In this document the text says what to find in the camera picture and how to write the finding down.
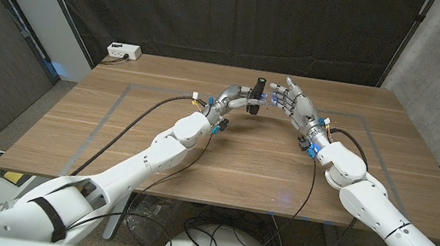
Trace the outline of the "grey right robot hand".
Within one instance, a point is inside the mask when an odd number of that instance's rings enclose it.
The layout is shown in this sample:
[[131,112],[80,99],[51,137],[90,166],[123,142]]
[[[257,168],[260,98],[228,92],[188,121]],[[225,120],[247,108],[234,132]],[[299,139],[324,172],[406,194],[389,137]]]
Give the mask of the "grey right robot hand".
[[291,124],[311,144],[318,149],[328,146],[331,142],[327,138],[326,129],[320,124],[320,117],[309,97],[292,78],[287,78],[286,82],[286,86],[270,84],[271,103],[290,118]]

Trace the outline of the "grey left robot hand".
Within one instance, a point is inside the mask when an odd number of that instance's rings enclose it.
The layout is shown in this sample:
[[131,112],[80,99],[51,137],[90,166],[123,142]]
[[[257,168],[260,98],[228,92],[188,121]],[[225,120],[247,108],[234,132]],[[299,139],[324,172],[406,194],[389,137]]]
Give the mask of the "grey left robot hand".
[[215,100],[209,104],[203,111],[203,115],[211,126],[221,121],[223,115],[233,109],[247,107],[248,112],[253,114],[257,112],[259,106],[267,104],[264,98],[252,97],[252,89],[240,85],[231,85],[223,90]]

